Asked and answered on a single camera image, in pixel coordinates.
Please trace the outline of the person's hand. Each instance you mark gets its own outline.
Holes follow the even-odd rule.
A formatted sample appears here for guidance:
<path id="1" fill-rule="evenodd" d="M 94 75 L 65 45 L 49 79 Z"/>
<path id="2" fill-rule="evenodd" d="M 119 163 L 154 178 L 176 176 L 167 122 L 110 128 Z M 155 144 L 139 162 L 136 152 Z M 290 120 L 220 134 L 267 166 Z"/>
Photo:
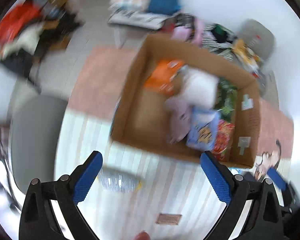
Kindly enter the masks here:
<path id="1" fill-rule="evenodd" d="M 138 233 L 133 240 L 151 240 L 149 234 L 145 231 Z"/>

